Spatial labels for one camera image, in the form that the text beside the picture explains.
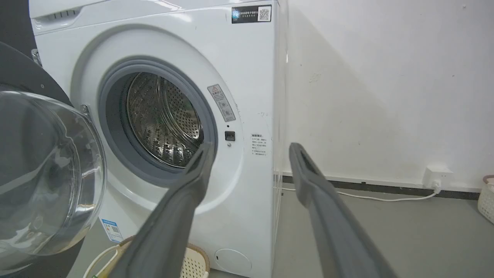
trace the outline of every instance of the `gray floor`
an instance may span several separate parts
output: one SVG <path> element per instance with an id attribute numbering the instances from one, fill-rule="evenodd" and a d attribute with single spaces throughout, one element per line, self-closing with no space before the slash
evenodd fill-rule
<path id="1" fill-rule="evenodd" d="M 343 190 L 398 198 L 401 195 Z M 432 198 L 386 203 L 343 196 L 343 200 L 401 278 L 492 277 L 494 225 L 477 212 L 476 201 Z M 308 213 L 295 193 L 282 198 L 274 278 L 321 278 Z M 112 243 L 95 225 L 69 278 L 80 278 L 91 260 Z M 212 278 L 235 275 L 214 271 Z"/>

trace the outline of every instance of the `white wall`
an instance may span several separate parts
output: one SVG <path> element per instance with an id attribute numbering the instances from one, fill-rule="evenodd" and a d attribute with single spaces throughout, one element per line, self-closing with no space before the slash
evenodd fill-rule
<path id="1" fill-rule="evenodd" d="M 494 1 L 289 7 L 288 141 L 325 175 L 420 187 L 444 163 L 478 191 L 494 174 Z"/>

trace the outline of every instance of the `black label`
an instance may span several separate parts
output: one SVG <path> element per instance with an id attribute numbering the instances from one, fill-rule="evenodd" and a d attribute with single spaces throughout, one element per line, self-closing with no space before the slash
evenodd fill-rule
<path id="1" fill-rule="evenodd" d="M 271 5 L 232 8 L 232 23 L 271 22 Z"/>

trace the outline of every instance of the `front-load washing machine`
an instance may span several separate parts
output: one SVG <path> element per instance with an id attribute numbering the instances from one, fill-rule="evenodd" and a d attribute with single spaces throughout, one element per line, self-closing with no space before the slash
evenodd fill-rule
<path id="1" fill-rule="evenodd" d="M 106 152 L 99 215 L 137 233 L 202 143 L 215 146 L 190 242 L 271 276 L 281 198 L 287 11 L 277 0 L 31 0 L 35 59 Z"/>

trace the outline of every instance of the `qr code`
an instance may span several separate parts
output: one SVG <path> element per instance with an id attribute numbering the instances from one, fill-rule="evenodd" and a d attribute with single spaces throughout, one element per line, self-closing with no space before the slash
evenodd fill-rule
<path id="1" fill-rule="evenodd" d="M 271 6 L 261 6 L 257 9 L 257 21 L 271 21 Z"/>

